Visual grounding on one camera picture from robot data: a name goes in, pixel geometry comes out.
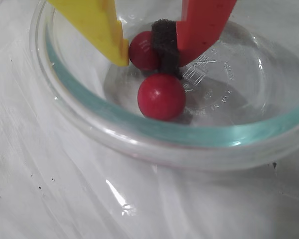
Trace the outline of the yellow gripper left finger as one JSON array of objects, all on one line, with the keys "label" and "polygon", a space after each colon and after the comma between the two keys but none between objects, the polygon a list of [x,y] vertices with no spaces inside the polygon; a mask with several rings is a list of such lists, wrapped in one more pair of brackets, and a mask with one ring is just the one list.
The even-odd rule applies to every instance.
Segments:
[{"label": "yellow gripper left finger", "polygon": [[110,62],[129,65],[129,42],[123,37],[113,0],[50,0],[49,3]]}]

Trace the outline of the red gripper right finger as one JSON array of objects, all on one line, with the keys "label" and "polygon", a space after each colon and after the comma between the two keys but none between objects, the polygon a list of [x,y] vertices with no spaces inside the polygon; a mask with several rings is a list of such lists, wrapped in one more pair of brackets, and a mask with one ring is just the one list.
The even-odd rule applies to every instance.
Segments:
[{"label": "red gripper right finger", "polygon": [[151,25],[151,46],[160,73],[181,79],[180,68],[191,63],[219,38],[236,0],[183,0],[181,20],[160,19]]}]

